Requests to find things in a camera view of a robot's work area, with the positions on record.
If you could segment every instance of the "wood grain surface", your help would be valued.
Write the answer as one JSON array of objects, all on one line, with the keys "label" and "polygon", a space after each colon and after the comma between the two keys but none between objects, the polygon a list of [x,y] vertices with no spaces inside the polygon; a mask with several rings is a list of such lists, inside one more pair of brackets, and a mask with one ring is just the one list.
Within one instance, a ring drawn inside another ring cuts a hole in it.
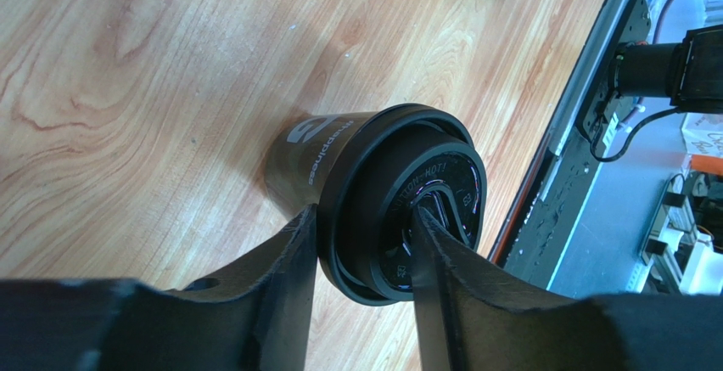
[{"label": "wood grain surface", "polygon": [[[0,0],[0,276],[181,288],[285,223],[285,122],[403,102],[472,133],[486,254],[602,2]],[[418,369],[412,306],[319,270],[306,367]]]}]

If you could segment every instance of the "black cylindrical object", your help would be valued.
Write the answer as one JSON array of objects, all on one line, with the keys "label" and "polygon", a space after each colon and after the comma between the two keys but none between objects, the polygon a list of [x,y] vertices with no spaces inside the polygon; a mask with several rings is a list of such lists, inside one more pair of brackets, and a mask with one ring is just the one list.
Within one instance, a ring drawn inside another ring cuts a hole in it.
[{"label": "black cylindrical object", "polygon": [[618,93],[629,97],[670,98],[680,43],[633,45],[619,55],[614,72]]},{"label": "black cylindrical object", "polygon": [[319,204],[322,268],[369,306],[412,299],[405,237],[422,200],[466,246],[479,244],[484,166],[462,123],[428,106],[296,121],[272,145],[266,185],[287,216]]}]

